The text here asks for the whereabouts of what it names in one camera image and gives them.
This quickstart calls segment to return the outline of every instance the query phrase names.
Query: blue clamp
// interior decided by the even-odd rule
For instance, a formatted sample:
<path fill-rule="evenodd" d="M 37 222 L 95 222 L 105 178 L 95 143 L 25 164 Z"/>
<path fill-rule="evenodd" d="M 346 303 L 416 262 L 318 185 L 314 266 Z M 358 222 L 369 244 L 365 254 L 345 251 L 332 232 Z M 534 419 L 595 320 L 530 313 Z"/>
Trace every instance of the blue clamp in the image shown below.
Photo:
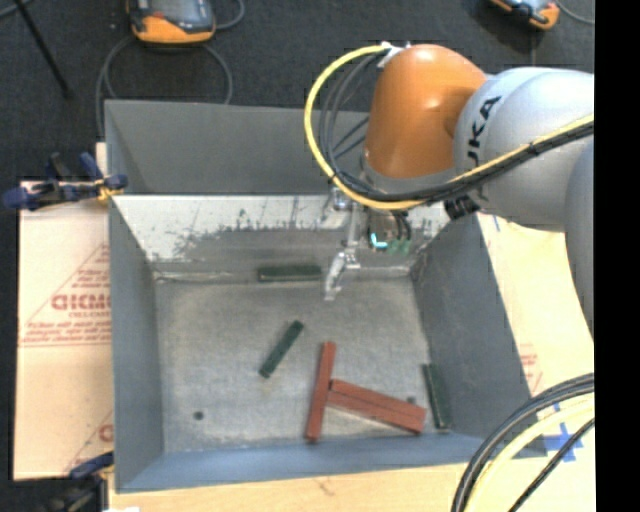
<path fill-rule="evenodd" d="M 125 174 L 114 174 L 105 178 L 89 153 L 82 153 L 79 159 L 84 171 L 84 174 L 80 175 L 70 171 L 58 153 L 52 154 L 45 166 L 47 179 L 35 184 L 31 190 L 27 190 L 26 187 L 7 190 L 2 195 L 5 208 L 34 211 L 83 199 L 106 200 L 113 194 L 121 193 L 128 185 L 129 180 Z"/>

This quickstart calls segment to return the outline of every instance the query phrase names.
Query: orange device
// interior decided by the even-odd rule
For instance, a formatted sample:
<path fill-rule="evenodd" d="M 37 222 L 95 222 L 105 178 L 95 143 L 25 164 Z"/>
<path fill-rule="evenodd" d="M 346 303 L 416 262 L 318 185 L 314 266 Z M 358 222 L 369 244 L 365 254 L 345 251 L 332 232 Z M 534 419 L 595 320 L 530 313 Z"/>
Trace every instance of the orange device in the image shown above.
<path fill-rule="evenodd" d="M 154 45 L 208 41 L 216 29 L 209 0 L 127 0 L 131 30 Z"/>
<path fill-rule="evenodd" d="M 508 12 L 525 15 L 531 25 L 541 30 L 549 30 L 558 21 L 560 8 L 549 0 L 490 0 L 491 3 Z"/>

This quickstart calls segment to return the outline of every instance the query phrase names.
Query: kuka logo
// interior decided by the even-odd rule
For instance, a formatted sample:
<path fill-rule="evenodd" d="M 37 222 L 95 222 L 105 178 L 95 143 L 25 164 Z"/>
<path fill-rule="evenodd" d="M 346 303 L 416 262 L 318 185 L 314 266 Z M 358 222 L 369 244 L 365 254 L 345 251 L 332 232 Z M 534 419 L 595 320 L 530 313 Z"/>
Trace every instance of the kuka logo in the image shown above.
<path fill-rule="evenodd" d="M 51 298 L 51 307 L 58 311 L 73 311 L 77 309 L 110 309 L 111 296 L 101 293 L 94 295 L 85 293 L 60 294 Z"/>
<path fill-rule="evenodd" d="M 471 138 L 469 139 L 468 144 L 474 149 L 470 149 L 469 151 L 467 151 L 467 156 L 473 159 L 473 161 L 475 162 L 475 167 L 478 167 L 478 165 L 480 165 L 480 162 L 478 160 L 478 153 L 476 153 L 475 151 L 480 148 L 480 141 L 478 140 L 478 137 L 480 137 L 480 134 L 484 131 L 485 126 L 487 126 L 487 120 L 489 119 L 491 109 L 498 101 L 500 101 L 500 98 L 502 98 L 502 96 L 496 96 L 495 98 L 486 100 L 482 104 L 482 107 L 480 107 L 480 115 L 482 116 L 482 119 L 484 119 L 484 121 L 481 125 L 478 125 L 476 121 L 474 121 L 471 125 Z"/>

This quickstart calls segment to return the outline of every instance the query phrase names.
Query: black cable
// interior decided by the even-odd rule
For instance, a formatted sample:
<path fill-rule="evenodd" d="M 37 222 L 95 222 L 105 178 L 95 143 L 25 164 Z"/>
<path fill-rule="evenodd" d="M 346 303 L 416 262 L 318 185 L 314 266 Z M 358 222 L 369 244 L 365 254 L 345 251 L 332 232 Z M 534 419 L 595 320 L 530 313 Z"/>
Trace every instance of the black cable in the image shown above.
<path fill-rule="evenodd" d="M 569 9 L 567 9 L 564 5 L 563 2 L 560 2 L 560 0 L 556 0 L 556 5 L 560 8 L 560 10 L 562 12 L 564 12 L 567 16 L 569 16 L 570 18 L 573 18 L 576 21 L 579 21 L 581 23 L 585 23 L 587 25 L 595 25 L 596 24 L 596 20 L 595 18 L 585 18 L 583 16 L 580 16 L 579 14 L 576 14 L 573 11 L 570 11 Z"/>
<path fill-rule="evenodd" d="M 540 474 L 535 478 L 533 482 L 531 482 L 524 492 L 520 495 L 520 497 L 511 505 L 511 508 L 508 512 L 516 512 L 530 497 L 531 495 L 542 485 L 542 483 L 547 479 L 547 477 L 551 474 L 551 472 L 560 464 L 562 458 L 573 448 L 573 446 L 595 425 L 596 419 L 591 418 L 587 421 L 582 427 L 580 427 L 576 432 L 567 440 L 566 443 L 562 445 L 560 450 L 549 460 L 547 465 L 542 469 Z"/>
<path fill-rule="evenodd" d="M 104 138 L 104 118 L 103 118 L 102 101 L 101 101 L 103 83 L 105 82 L 105 80 L 109 81 L 108 70 L 109 70 L 109 67 L 111 66 L 111 62 L 113 61 L 113 59 L 124 48 L 126 48 L 131 43 L 133 43 L 134 40 L 135 40 L 135 37 L 132 34 L 129 34 L 128 36 L 125 36 L 124 38 L 122 38 L 118 43 L 116 43 L 116 45 L 107 54 L 107 58 L 105 59 L 104 63 L 102 64 L 102 67 L 100 68 L 100 73 L 98 74 L 98 80 L 96 80 L 96 89 L 95 89 L 96 125 L 97 125 L 98 138 L 100 139 Z"/>
<path fill-rule="evenodd" d="M 22 5 L 28 5 L 31 3 L 31 0 L 22 0 Z M 0 9 L 0 18 L 4 18 L 5 16 L 9 16 L 18 10 L 18 6 L 13 4 L 8 7 L 4 7 Z"/>
<path fill-rule="evenodd" d="M 355 149 L 357 146 L 362 144 L 365 139 L 366 139 L 366 137 L 364 135 L 362 137 L 358 137 L 355 141 L 353 141 L 351 144 L 349 144 L 346 148 L 344 148 L 341 151 L 338 151 L 337 153 L 335 152 L 335 148 L 334 148 L 333 149 L 333 158 L 334 158 L 334 160 L 338 160 L 338 158 L 340 158 L 341 156 L 343 156 L 343 155 L 347 154 L 349 151 Z"/>
<path fill-rule="evenodd" d="M 96 90 L 95 90 L 96 124 L 97 124 L 98 137 L 100 139 L 103 139 L 104 136 L 105 136 L 105 133 L 104 133 L 104 116 L 103 116 L 103 111 L 102 111 L 102 89 L 103 89 L 103 87 L 106 88 L 107 93 L 109 94 L 109 96 L 111 98 L 115 99 L 115 98 L 119 97 L 118 94 L 113 89 L 113 86 L 111 84 L 111 77 L 110 77 L 111 63 L 113 62 L 115 57 L 118 56 L 118 54 L 120 54 L 120 52 L 122 50 L 127 48 L 135 40 L 136 40 L 136 38 L 133 35 L 128 35 L 128 36 L 125 36 L 123 39 L 121 39 L 111 49 L 111 51 L 107 55 L 107 58 L 105 59 L 103 65 L 102 65 L 102 68 L 100 69 L 100 73 L 98 75 L 98 80 L 96 81 Z M 231 98 L 233 97 L 233 75 L 231 73 L 231 69 L 229 68 L 229 66 L 228 66 L 227 62 L 224 60 L 224 58 L 215 49 L 213 49 L 210 44 L 203 44 L 203 45 L 201 45 L 201 47 L 204 48 L 204 50 L 207 53 L 209 53 L 218 62 L 218 64 L 220 64 L 220 67 L 222 67 L 222 70 L 223 70 L 223 72 L 225 74 L 225 78 L 226 78 L 226 81 L 227 81 L 227 93 L 226 93 L 225 98 L 222 101 L 222 103 L 224 105 L 228 105 L 231 102 Z"/>
<path fill-rule="evenodd" d="M 592 393 L 595 388 L 593 373 L 569 379 L 553 386 L 540 395 L 528 400 L 514 411 L 481 444 L 473 455 L 460 479 L 454 496 L 451 512 L 463 512 L 480 473 L 488 463 L 494 450 L 518 425 L 528 421 L 533 415 L 554 404 L 571 398 Z"/>
<path fill-rule="evenodd" d="M 238 3 L 238 7 L 240 8 L 236 17 L 233 18 L 231 21 L 228 21 L 227 23 L 222 23 L 220 25 L 217 25 L 216 30 L 229 30 L 230 28 L 235 27 L 238 23 L 242 21 L 242 18 L 244 18 L 244 15 L 246 12 L 244 0 L 236 0 L 236 1 Z"/>
<path fill-rule="evenodd" d="M 333 151 L 336 151 L 340 146 L 342 146 L 349 137 L 351 137 L 354 133 L 356 133 L 360 128 L 362 128 L 365 124 L 369 122 L 369 116 L 366 116 L 362 121 L 358 121 L 353 127 L 345 133 L 342 138 L 333 145 Z"/>
<path fill-rule="evenodd" d="M 336 96 L 339 91 L 344 89 L 345 82 L 347 81 L 350 82 L 360 69 L 361 69 L 360 67 L 354 66 L 349 71 L 343 72 L 340 78 L 338 78 L 338 80 L 336 80 L 331 85 L 331 87 L 329 87 L 327 91 L 327 96 L 320 109 L 320 117 L 318 119 L 318 146 L 322 154 L 325 155 L 325 157 L 327 157 L 330 151 L 330 142 L 331 142 L 327 138 L 328 137 L 327 128 L 326 128 L 327 115 L 338 104 Z"/>

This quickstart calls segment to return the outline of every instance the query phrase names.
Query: bin floor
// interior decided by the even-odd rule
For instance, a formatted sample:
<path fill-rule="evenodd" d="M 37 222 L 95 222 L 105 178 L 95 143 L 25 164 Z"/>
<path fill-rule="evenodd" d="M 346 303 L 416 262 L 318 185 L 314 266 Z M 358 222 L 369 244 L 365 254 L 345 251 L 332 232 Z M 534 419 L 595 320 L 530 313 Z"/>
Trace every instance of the bin floor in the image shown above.
<path fill-rule="evenodd" d="M 321 282 L 155 286 L 165 450 L 304 442 L 321 344 L 333 376 L 427 409 L 428 360 L 409 277 L 356 280 L 335 301 Z M 294 320 L 304 328 L 270 378 L 258 370 Z M 411 435 L 327 409 L 323 438 Z"/>

